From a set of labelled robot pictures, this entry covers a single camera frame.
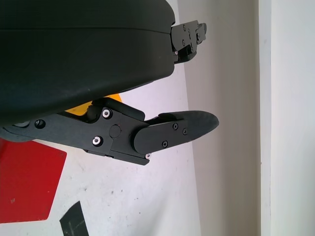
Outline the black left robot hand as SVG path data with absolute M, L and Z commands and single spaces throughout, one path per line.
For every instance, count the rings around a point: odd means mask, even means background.
M 204 111 L 145 114 L 110 98 L 170 76 L 207 27 L 177 25 L 164 0 L 3 0 L 0 136 L 146 165 L 219 125 Z

